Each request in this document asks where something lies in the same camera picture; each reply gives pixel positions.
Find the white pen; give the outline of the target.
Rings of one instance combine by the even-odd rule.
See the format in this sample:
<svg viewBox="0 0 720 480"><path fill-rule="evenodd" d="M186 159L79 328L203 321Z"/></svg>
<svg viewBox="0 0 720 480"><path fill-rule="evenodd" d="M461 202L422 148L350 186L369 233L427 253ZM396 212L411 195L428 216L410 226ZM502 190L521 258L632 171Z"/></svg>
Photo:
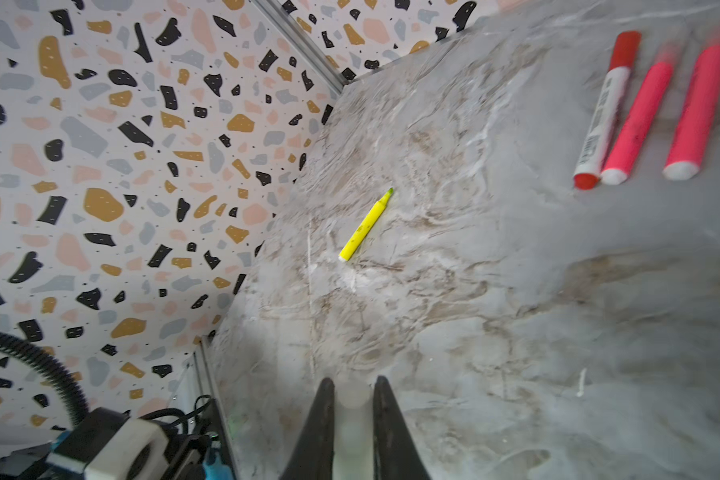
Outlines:
<svg viewBox="0 0 720 480"><path fill-rule="evenodd" d="M626 93L631 69L626 66L608 71L573 174L574 187L590 190L600 180L617 115Z"/></svg>

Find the bright pink highlighter pen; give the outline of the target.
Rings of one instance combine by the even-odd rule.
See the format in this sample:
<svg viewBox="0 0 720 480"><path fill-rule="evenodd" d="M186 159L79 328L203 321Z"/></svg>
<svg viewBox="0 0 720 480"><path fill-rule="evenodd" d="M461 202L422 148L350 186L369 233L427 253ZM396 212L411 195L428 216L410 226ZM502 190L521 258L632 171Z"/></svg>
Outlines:
<svg viewBox="0 0 720 480"><path fill-rule="evenodd" d="M666 43L647 71L600 175L605 185L624 183L633 170L654 118L671 83L680 55L677 43Z"/></svg>

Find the yellow highlighter pen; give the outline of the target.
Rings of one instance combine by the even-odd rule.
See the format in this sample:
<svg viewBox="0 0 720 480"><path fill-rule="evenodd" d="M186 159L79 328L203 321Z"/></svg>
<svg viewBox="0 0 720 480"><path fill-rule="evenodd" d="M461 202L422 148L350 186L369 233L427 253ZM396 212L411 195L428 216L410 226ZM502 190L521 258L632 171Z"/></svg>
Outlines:
<svg viewBox="0 0 720 480"><path fill-rule="evenodd" d="M390 188L378 201L375 202L371 210L367 213L358 228L345 244L344 248L340 251L339 259L341 261L348 262L352 258L381 215L385 212L393 194L394 189Z"/></svg>

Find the clear cap for blue pen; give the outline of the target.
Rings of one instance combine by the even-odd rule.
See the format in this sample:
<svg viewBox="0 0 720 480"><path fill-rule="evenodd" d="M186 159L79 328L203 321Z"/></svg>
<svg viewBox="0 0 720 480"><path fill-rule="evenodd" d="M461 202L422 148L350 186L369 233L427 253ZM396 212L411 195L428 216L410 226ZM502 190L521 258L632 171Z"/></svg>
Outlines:
<svg viewBox="0 0 720 480"><path fill-rule="evenodd" d="M363 382L339 383L335 401L333 478L373 479L372 389Z"/></svg>

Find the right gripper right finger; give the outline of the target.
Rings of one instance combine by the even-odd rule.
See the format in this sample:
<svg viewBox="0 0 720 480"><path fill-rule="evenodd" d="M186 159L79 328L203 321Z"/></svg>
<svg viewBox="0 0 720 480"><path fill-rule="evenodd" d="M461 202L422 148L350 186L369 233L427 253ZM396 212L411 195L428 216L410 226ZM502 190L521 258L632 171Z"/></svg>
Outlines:
<svg viewBox="0 0 720 480"><path fill-rule="evenodd" d="M375 479L431 479L385 376L378 376L374 385L373 438Z"/></svg>

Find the red pen cap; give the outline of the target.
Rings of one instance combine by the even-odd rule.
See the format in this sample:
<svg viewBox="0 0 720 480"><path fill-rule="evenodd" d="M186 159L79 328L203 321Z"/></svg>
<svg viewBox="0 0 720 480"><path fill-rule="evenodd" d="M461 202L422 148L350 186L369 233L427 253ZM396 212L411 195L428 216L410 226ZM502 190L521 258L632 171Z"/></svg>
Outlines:
<svg viewBox="0 0 720 480"><path fill-rule="evenodd" d="M642 35L638 31L620 33L615 41L608 71L617 68L631 69L637 57Z"/></svg>

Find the blue green pen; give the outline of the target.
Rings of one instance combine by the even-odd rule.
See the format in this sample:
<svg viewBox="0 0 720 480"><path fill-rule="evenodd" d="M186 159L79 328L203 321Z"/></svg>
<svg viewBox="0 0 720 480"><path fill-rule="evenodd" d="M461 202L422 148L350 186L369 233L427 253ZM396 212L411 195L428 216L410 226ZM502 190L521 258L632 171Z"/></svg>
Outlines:
<svg viewBox="0 0 720 480"><path fill-rule="evenodd" d="M218 449L209 449L203 461L206 480L234 480L231 467L226 464Z"/></svg>

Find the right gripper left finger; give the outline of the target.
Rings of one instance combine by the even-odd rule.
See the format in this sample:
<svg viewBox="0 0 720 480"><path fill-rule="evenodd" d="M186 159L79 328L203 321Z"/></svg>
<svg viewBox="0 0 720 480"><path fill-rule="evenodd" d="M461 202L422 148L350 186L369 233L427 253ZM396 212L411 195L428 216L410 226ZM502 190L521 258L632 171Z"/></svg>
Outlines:
<svg viewBox="0 0 720 480"><path fill-rule="evenodd" d="M281 479L331 480L335 437L335 385L324 378Z"/></svg>

